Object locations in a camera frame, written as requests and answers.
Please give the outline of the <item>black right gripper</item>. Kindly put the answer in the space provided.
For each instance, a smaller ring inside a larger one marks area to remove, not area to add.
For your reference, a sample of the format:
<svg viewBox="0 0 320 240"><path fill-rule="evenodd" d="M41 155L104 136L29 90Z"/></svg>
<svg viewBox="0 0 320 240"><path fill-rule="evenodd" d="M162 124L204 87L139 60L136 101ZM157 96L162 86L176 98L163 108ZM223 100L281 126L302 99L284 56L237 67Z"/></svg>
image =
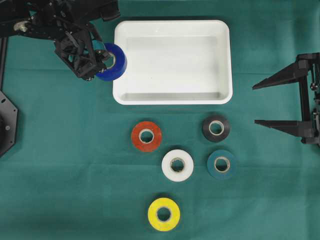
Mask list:
<svg viewBox="0 0 320 240"><path fill-rule="evenodd" d="M255 84L252 89L262 89L298 82L301 121L255 120L254 123L295 137L303 144L320 145L320 54L304 53L296 62Z"/></svg>

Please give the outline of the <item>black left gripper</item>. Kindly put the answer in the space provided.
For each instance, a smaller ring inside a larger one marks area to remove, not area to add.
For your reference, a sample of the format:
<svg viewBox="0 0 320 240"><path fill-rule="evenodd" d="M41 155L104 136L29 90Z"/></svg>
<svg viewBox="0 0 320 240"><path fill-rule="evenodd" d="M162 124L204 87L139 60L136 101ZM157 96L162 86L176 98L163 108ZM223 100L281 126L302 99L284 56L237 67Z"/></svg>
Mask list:
<svg viewBox="0 0 320 240"><path fill-rule="evenodd" d="M55 41L55 53L78 78L92 80L95 75L105 72L106 61L112 53L103 50L103 41L92 23L86 29L65 32L64 38Z"/></svg>

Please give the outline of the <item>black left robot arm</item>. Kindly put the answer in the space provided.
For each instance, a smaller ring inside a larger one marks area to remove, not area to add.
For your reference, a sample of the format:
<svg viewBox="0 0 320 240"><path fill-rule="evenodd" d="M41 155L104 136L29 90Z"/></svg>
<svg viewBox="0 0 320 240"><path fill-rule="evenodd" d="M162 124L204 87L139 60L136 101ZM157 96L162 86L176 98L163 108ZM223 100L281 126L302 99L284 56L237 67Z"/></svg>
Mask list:
<svg viewBox="0 0 320 240"><path fill-rule="evenodd" d="M53 41L55 54L78 78L114 81L126 70L126 56L119 46L104 43L91 22L119 16L116 0L2 0L0 37Z"/></svg>

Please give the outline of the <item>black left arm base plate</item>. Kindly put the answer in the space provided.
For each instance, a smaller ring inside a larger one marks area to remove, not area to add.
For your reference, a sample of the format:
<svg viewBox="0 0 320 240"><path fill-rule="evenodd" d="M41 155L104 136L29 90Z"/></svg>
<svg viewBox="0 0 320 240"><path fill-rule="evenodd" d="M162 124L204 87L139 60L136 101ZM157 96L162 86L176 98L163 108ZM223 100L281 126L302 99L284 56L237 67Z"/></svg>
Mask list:
<svg viewBox="0 0 320 240"><path fill-rule="evenodd" d="M0 92L0 156L2 157L15 143L18 122L18 108Z"/></svg>

